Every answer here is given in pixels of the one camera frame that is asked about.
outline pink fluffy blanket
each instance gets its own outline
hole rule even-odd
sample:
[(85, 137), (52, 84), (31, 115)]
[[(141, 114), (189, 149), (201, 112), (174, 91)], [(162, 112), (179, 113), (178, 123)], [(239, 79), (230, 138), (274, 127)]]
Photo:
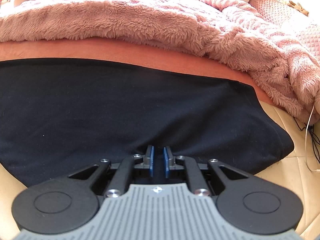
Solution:
[(292, 116), (306, 123), (315, 104), (320, 119), (319, 63), (241, 0), (30, 0), (0, 28), (1, 42), (99, 36), (207, 56), (248, 72)]

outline gray ridged plate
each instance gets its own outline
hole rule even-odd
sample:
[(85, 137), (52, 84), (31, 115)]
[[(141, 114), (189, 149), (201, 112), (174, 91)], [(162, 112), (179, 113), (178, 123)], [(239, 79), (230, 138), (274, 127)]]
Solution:
[(212, 199), (192, 194), (185, 183), (130, 185), (119, 198), (104, 200), (84, 226), (60, 235), (26, 230), (14, 240), (301, 240), (290, 230), (258, 236), (227, 223)]

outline pink quilted pillow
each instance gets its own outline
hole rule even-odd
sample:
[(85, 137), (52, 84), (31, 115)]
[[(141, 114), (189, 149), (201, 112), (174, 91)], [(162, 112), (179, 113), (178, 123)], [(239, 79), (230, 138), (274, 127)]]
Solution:
[(277, 0), (249, 0), (267, 22), (290, 32), (320, 62), (320, 26), (299, 11)]

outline stuffed animal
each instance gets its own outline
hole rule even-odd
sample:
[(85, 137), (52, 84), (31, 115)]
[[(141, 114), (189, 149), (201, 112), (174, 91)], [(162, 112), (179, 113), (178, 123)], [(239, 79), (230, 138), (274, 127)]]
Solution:
[(284, 5), (286, 5), (287, 4), (287, 1), (285, 1), (285, 0), (278, 0), (280, 3), (283, 3)]
[(298, 10), (299, 12), (303, 13), (305, 16), (308, 16), (309, 12), (307, 10), (305, 10), (301, 4), (295, 4), (293, 1), (289, 0), (289, 3), (287, 3), (288, 6)]

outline screw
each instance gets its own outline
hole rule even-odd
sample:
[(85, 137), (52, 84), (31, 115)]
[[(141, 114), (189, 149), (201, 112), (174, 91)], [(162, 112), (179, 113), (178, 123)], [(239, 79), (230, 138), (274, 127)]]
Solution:
[(209, 196), (210, 192), (205, 188), (199, 188), (195, 190), (194, 194), (197, 196), (203, 197), (203, 196)]
[(120, 190), (117, 190), (117, 189), (109, 189), (107, 191), (108, 197), (120, 197), (120, 195), (121, 195), (121, 192)]

